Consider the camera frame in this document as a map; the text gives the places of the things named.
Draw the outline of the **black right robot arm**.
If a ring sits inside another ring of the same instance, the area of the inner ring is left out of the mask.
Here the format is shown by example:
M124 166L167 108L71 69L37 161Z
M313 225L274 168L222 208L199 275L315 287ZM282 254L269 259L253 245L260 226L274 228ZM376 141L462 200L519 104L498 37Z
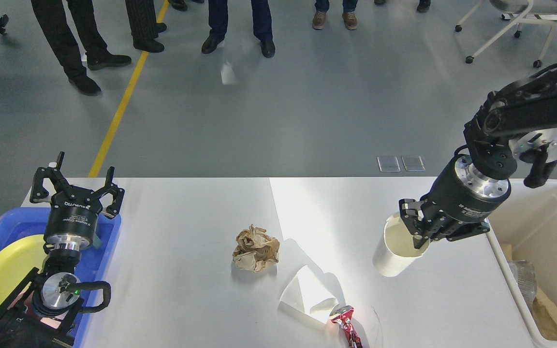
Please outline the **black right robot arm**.
M550 178L557 165L557 63L489 92L463 135L429 192L399 201L414 249L488 232L485 219L510 196L518 161L532 166L526 187Z

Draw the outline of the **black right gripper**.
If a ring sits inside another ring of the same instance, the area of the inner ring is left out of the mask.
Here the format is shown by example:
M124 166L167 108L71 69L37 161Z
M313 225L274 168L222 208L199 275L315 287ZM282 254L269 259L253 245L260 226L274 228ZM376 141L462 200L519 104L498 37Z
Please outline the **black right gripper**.
M510 193L509 180L489 178L473 165L471 156L458 155L442 170L422 201L399 201L400 218L412 235L415 249L442 239L454 242L489 232L489 224L482 220ZM446 214L453 219L446 222Z

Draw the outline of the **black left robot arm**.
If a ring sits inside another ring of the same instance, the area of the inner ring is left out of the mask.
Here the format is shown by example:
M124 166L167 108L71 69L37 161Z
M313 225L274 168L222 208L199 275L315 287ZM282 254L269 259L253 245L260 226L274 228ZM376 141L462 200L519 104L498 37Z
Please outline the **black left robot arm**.
M46 258L32 267L0 302L0 348L71 348L73 322L80 314L97 313L111 301L103 280L82 281L75 275L82 251L99 246L99 216L115 218L124 189L106 174L98 190L71 185L61 173L64 152L48 167L39 167L29 194L31 203L49 203L44 231Z

